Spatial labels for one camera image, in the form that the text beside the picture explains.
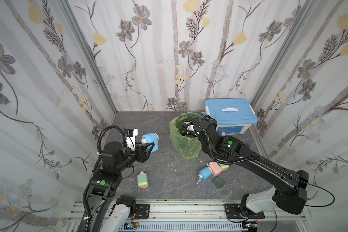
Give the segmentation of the blue sharpener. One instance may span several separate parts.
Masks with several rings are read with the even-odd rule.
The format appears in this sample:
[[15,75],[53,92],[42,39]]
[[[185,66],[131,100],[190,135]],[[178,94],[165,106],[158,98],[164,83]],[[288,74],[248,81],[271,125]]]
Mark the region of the blue sharpener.
[[212,175],[213,175],[213,172],[212,172],[211,168],[205,167],[205,168],[201,169],[198,173],[197,183],[207,182],[212,177]]
[[148,150],[152,149],[151,151],[152,153],[158,150],[158,141],[159,141],[159,136],[157,133],[154,133],[154,132],[143,135],[141,139],[142,144],[150,144],[150,143],[154,144],[148,147]]

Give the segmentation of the green yellow pencil sharpener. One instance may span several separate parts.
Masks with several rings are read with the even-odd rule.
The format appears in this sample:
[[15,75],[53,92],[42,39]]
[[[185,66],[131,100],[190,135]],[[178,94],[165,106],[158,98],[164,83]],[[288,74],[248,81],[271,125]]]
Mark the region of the green yellow pencil sharpener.
[[230,167],[230,165],[228,165],[228,164],[220,164],[220,163],[219,163],[219,166],[221,167],[221,170],[223,172],[227,171]]

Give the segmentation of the pink pencil sharpener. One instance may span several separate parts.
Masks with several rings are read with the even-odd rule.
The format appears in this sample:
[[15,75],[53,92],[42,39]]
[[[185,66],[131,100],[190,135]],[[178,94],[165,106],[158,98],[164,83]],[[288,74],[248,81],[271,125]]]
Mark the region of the pink pencil sharpener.
[[217,162],[210,162],[208,164],[209,169],[211,170],[212,176],[216,177],[222,173],[222,168]]

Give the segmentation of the clear green shavings tray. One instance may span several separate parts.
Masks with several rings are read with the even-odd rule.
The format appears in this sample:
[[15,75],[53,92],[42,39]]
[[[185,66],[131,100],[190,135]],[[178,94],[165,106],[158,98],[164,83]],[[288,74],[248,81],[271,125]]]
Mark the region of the clear green shavings tray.
[[221,189],[225,186],[225,182],[220,177],[214,177],[212,179],[212,184],[216,189]]

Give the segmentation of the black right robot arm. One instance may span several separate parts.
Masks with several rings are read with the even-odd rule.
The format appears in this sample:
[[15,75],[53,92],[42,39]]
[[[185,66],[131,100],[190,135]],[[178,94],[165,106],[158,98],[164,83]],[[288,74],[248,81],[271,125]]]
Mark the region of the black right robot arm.
[[257,194],[245,194],[238,205],[240,216],[249,218],[264,210],[279,208],[299,215],[307,206],[309,174],[292,171],[259,155],[242,141],[230,135],[220,135],[217,122],[205,115],[200,122],[183,119],[179,123],[183,135],[196,137],[202,151],[214,162],[223,165],[239,165],[272,184],[272,188]]

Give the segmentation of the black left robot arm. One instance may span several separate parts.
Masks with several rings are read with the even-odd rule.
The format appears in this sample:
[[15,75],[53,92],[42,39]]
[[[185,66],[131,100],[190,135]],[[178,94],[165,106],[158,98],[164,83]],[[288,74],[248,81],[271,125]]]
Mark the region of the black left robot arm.
[[113,204],[123,177],[135,162],[144,163],[158,150],[159,136],[148,133],[135,141],[135,129],[107,126],[97,139],[98,159],[92,176],[83,192],[79,232],[118,232],[126,220],[138,220],[134,197],[122,195]]

